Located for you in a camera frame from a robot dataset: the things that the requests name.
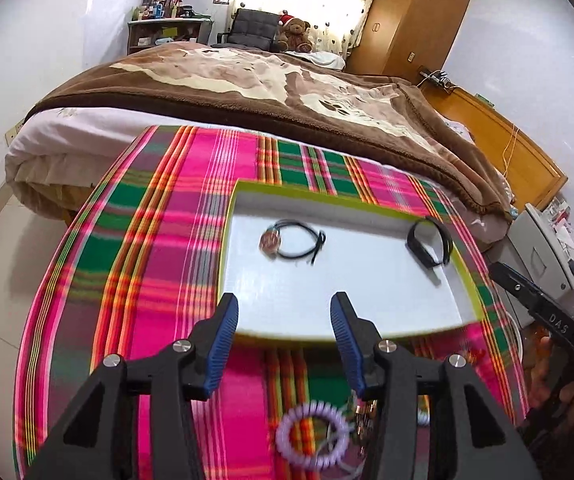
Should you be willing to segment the grey drawer cabinet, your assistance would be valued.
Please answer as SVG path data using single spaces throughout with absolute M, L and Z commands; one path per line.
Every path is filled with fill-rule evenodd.
M 574 291 L 571 258 L 541 211 L 525 204 L 507 238 L 517 258 L 517 270 L 532 283 L 556 300 Z

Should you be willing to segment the pink green plaid cloth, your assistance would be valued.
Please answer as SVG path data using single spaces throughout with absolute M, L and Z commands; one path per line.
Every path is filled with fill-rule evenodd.
M 14 384 L 14 462 L 24 476 L 48 431 L 110 353 L 139 359 L 187 335 L 216 303 L 225 216 L 240 180 L 431 214 L 482 301 L 479 323 L 419 337 L 421 356 L 462 352 L 513 422 L 526 384 L 508 315 L 454 200 L 366 160 L 217 126 L 154 126 L 112 158 L 63 237 L 26 319 Z

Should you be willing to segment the black fitness band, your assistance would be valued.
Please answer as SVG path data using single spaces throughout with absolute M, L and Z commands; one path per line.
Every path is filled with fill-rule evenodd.
M 408 230 L 406 247 L 425 269 L 434 269 L 451 262 L 454 242 L 441 221 L 425 216 Z

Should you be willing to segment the yellow-green white tray box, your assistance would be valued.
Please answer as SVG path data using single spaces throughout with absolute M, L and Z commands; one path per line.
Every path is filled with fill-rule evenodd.
M 407 249 L 420 218 L 356 198 L 238 181 L 218 277 L 218 290 L 237 297 L 238 337 L 330 342 L 336 292 L 393 339 L 481 321 L 483 302 L 459 249 L 434 269 Z

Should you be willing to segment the wooden headboard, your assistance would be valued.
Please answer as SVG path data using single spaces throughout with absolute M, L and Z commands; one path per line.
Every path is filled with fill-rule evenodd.
M 505 175 L 519 210 L 525 204 L 543 211 L 567 183 L 567 175 L 520 128 L 462 88 L 450 92 L 433 82 L 421 91 L 444 117 L 460 122 L 474 144 Z

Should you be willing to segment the bed with white sheet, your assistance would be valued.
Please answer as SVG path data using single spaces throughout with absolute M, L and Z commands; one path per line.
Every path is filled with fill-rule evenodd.
M 242 100 L 160 100 L 99 93 L 36 104 L 5 156 L 7 182 L 22 204 L 46 218 L 81 200 L 48 194 L 47 185 L 92 188 L 150 127 L 198 126 L 270 134 L 357 156 L 439 185 L 484 244 L 511 224 L 507 181 L 473 142 L 453 129 L 419 93 L 395 93 L 377 107 L 345 110 L 320 99 L 310 104 Z

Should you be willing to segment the brown patterned blanket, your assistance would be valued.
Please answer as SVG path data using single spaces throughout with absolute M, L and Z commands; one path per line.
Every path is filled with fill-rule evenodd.
M 328 70 L 292 55 L 171 42 L 97 65 L 32 114 L 112 107 L 240 127 L 360 156 L 443 185 L 474 212 L 510 217 L 492 162 L 409 81 Z

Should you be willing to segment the brown teddy bear santa hat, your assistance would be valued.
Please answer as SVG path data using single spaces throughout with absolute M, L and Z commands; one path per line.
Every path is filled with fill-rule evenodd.
M 277 45 L 281 52 L 292 51 L 311 53 L 313 44 L 310 39 L 311 24 L 295 18 L 288 12 L 282 12 L 278 20 Z

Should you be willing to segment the dark grey chair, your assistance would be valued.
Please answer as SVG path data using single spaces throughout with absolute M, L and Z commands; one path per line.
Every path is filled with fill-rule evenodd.
M 277 52 L 279 15 L 239 8 L 228 32 L 219 32 L 214 47 L 258 49 Z

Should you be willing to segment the cluttered wooden desk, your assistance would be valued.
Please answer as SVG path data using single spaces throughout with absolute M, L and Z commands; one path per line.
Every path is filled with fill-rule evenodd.
M 207 44 L 213 21 L 209 16 L 202 18 L 150 18 L 127 23 L 127 53 L 160 46 L 175 41 Z

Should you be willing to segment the wooden wardrobe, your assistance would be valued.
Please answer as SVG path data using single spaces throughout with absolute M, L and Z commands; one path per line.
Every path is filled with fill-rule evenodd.
M 439 70 L 470 0 L 372 0 L 362 38 L 346 60 L 357 75 L 386 75 L 413 84 Z

